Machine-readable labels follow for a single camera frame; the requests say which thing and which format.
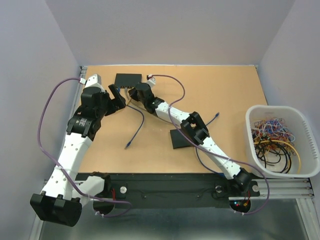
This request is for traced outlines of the black switch with ports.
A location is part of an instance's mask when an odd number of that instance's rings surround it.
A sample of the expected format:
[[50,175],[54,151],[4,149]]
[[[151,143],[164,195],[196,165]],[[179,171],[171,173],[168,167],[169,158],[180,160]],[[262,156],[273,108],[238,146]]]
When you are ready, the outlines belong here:
[[114,84],[121,89],[134,88],[142,81],[142,74],[138,73],[117,73],[115,76]]

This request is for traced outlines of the black switch box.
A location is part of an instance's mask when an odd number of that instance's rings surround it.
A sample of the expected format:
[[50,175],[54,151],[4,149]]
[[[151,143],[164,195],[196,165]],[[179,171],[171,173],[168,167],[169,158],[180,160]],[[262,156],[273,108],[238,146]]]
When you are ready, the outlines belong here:
[[187,147],[195,147],[196,144],[192,140],[192,132],[187,132],[182,129],[180,131],[183,133],[184,136],[190,137],[189,140],[187,140],[177,129],[171,129],[170,130],[170,139],[172,148],[175,149],[181,149],[181,148],[187,148]]

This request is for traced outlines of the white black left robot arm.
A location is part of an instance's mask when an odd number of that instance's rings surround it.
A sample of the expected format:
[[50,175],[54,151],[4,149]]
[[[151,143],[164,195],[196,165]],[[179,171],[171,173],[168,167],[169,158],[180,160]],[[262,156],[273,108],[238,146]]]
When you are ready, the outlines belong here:
[[115,191],[107,173],[93,172],[79,186],[75,179],[81,162],[101,128],[103,117],[114,114],[126,106],[114,84],[110,92],[95,83],[86,86],[80,96],[81,104],[67,123],[62,151],[55,162],[55,168],[39,194],[33,194],[30,205],[36,215],[46,222],[73,227],[80,219],[83,207],[97,195],[111,196]]

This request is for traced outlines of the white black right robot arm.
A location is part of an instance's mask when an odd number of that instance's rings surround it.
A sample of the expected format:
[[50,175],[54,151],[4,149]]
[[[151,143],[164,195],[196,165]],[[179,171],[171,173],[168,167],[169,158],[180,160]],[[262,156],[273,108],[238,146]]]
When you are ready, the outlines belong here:
[[148,113],[170,121],[185,140],[204,152],[219,167],[225,178],[231,181],[230,189],[233,194],[242,195],[248,191],[252,177],[214,142],[198,112],[188,113],[173,107],[156,97],[148,83],[137,84],[128,94],[134,101],[140,102]]

